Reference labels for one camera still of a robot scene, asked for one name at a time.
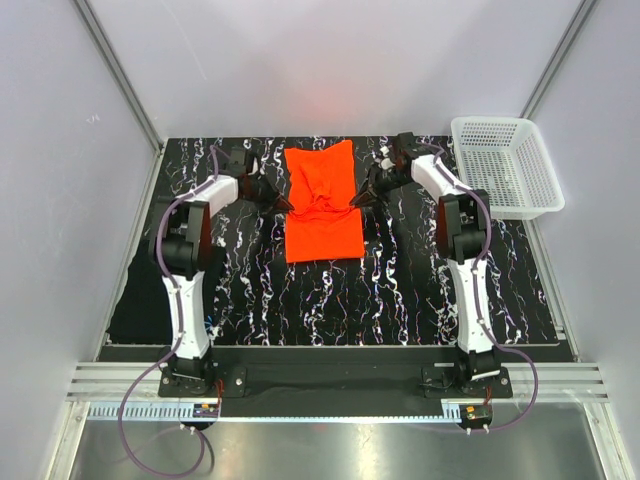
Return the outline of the orange t-shirt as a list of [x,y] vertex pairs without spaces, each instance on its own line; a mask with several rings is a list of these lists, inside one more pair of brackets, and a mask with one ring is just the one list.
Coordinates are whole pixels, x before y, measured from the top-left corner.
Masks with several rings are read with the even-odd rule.
[[359,259],[365,255],[356,195],[354,146],[343,140],[323,150],[288,148],[289,202],[286,262]]

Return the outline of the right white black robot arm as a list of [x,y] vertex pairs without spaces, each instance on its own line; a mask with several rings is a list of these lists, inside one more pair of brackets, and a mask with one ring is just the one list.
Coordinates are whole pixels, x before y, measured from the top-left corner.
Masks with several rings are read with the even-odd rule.
[[396,135],[375,155],[350,205],[367,208],[386,203],[391,191],[411,183],[420,185],[437,204],[436,248],[450,270],[458,312],[456,361],[437,388],[487,397],[501,371],[486,290],[489,195],[456,177],[445,166],[444,154],[443,148],[420,141],[411,132]]

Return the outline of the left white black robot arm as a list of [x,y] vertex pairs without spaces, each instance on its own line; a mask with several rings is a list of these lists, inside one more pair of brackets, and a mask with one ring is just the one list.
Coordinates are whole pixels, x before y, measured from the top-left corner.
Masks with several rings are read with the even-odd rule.
[[293,205],[261,173],[209,176],[189,192],[160,203],[149,255],[166,289],[172,339],[159,361],[161,397],[197,397],[222,387],[205,327],[203,284],[218,266],[211,219],[226,206],[245,200],[268,214],[289,213]]

